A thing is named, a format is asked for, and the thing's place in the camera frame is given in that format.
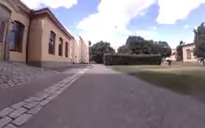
building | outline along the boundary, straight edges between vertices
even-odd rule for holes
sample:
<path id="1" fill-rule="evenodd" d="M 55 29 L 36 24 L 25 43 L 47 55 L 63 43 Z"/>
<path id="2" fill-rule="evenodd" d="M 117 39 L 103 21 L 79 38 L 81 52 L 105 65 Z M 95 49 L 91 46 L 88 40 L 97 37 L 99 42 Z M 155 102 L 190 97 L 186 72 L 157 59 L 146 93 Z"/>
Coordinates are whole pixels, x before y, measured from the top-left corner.
<path id="1" fill-rule="evenodd" d="M 196 56 L 194 56 L 194 49 L 195 49 L 194 43 L 185 44 L 182 46 L 183 62 L 185 63 L 197 63 L 198 62 Z"/>
<path id="2" fill-rule="evenodd" d="M 79 37 L 79 56 L 80 56 L 80 63 L 89 63 L 89 47 L 86 41 L 84 41 L 81 37 Z"/>
<path id="3" fill-rule="evenodd" d="M 185 44 L 182 46 L 183 62 L 196 62 L 197 61 L 193 53 L 194 48 L 195 48 L 194 43 Z"/>
<path id="4" fill-rule="evenodd" d="M 177 51 L 176 51 L 176 49 L 171 49 L 171 56 L 167 57 L 166 60 L 177 61 Z"/>
<path id="5" fill-rule="evenodd" d="M 0 60 L 54 67 L 74 61 L 75 52 L 88 58 L 88 48 L 80 50 L 75 42 L 48 8 L 31 10 L 20 0 L 0 0 Z"/>
<path id="6" fill-rule="evenodd" d="M 82 37 L 76 36 L 73 40 L 73 63 L 89 63 L 89 46 Z"/>

hedge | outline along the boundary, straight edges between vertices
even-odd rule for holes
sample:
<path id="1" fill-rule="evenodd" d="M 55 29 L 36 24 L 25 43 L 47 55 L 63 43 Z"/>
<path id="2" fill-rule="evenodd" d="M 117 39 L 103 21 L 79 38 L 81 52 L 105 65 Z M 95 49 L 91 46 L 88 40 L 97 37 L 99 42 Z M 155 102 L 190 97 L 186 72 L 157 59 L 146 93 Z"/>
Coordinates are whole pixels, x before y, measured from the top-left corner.
<path id="1" fill-rule="evenodd" d="M 105 65 L 160 65 L 160 55 L 105 54 Z"/>

blue sky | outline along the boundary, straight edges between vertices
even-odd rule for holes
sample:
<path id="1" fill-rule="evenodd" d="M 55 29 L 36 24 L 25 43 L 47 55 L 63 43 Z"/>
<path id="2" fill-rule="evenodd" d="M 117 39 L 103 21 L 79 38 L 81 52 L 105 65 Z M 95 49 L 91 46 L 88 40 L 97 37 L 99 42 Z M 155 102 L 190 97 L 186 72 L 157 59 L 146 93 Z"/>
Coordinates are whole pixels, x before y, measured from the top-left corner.
<path id="1" fill-rule="evenodd" d="M 75 36 L 118 48 L 129 35 L 193 42 L 193 29 L 205 22 L 205 0 L 22 0 L 32 9 L 49 7 Z"/>

green tree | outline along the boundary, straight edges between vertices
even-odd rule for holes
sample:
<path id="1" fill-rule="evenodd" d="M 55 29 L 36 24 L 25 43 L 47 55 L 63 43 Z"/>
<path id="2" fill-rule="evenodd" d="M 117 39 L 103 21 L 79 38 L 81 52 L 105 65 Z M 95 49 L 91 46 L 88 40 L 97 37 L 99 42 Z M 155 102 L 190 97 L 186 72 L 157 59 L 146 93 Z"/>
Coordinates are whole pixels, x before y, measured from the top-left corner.
<path id="1" fill-rule="evenodd" d="M 194 30 L 194 55 L 205 65 L 205 24 L 202 23 Z"/>
<path id="2" fill-rule="evenodd" d="M 141 36 L 129 36 L 126 47 L 132 54 L 160 54 L 162 57 L 171 55 L 171 48 L 167 42 L 145 40 Z"/>
<path id="3" fill-rule="evenodd" d="M 182 61 L 183 60 L 183 46 L 184 42 L 183 41 L 180 41 L 179 45 L 177 46 L 176 48 L 176 51 L 177 51 L 177 60 L 178 61 Z"/>
<path id="4" fill-rule="evenodd" d="M 91 59 L 96 63 L 103 63 L 105 53 L 115 53 L 108 42 L 100 41 L 91 47 Z"/>
<path id="5" fill-rule="evenodd" d="M 120 54 L 130 54 L 131 51 L 126 45 L 122 45 L 121 47 L 118 48 L 118 53 Z"/>
<path id="6" fill-rule="evenodd" d="M 169 57 L 171 56 L 171 48 L 170 46 L 168 45 L 168 43 L 166 41 L 159 41 L 158 44 L 158 53 L 166 58 L 166 57 Z"/>

lawn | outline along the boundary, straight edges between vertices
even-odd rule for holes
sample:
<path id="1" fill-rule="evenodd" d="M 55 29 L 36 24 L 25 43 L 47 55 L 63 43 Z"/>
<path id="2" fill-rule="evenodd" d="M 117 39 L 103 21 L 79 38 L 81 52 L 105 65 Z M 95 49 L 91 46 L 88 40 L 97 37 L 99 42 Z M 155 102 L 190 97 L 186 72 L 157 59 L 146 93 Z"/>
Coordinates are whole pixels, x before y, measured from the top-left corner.
<path id="1" fill-rule="evenodd" d="M 203 66 L 112 66 L 111 68 L 134 75 L 154 86 L 205 101 Z"/>

